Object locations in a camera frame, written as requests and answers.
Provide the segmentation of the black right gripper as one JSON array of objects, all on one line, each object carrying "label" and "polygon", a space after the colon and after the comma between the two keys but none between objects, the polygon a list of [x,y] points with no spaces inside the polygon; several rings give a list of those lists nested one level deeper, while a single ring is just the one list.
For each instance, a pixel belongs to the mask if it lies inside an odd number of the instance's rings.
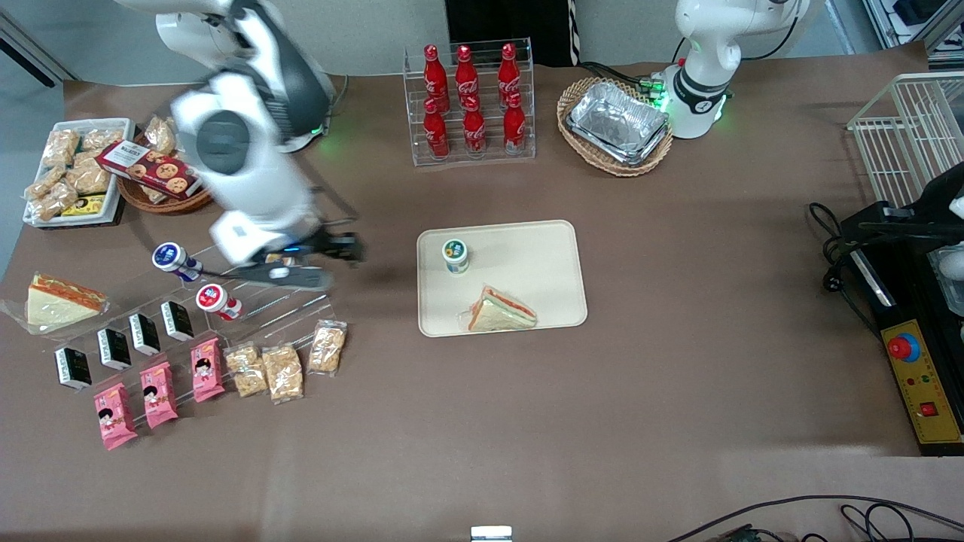
[{"label": "black right gripper", "polygon": [[356,234],[355,231],[333,231],[327,225],[320,225],[313,233],[299,241],[298,254],[320,254],[332,260],[359,265],[366,261],[366,253],[364,241]]}]

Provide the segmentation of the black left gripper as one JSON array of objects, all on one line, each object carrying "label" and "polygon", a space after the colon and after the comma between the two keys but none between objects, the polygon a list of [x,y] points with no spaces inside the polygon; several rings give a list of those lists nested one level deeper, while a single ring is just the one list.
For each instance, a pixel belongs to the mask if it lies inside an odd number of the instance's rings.
[{"label": "black left gripper", "polygon": [[914,202],[915,224],[960,224],[962,219],[950,209],[951,203],[962,195],[963,162],[947,169],[927,183],[920,198]]}]

